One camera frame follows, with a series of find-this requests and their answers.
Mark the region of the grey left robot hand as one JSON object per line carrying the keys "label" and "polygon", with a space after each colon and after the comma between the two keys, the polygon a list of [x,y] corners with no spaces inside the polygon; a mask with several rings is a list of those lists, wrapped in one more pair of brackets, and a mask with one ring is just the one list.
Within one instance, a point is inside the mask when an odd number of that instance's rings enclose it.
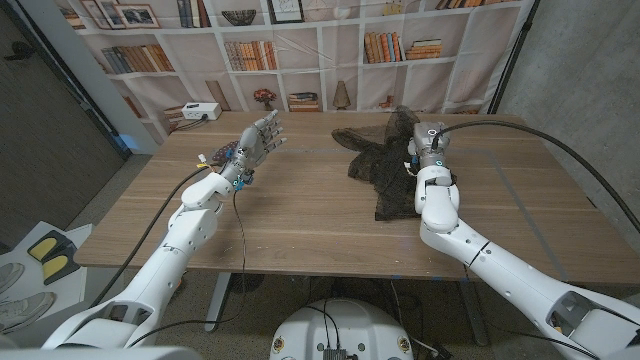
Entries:
{"label": "grey left robot hand", "polygon": [[241,134],[231,158],[225,163],[221,176],[229,182],[252,174],[262,164],[267,155],[287,141],[280,138],[283,128],[280,126],[278,111],[268,115],[247,127]]}

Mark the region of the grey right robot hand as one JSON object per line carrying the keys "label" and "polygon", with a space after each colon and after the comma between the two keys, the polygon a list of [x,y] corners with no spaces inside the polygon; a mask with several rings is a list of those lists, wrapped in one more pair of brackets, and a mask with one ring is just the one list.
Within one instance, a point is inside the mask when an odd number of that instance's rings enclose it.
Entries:
{"label": "grey right robot hand", "polygon": [[413,164],[420,165],[421,168],[431,165],[446,166],[444,153],[450,142],[449,134],[436,137],[444,128],[445,124],[442,122],[419,122],[413,125],[413,135],[407,147]]}

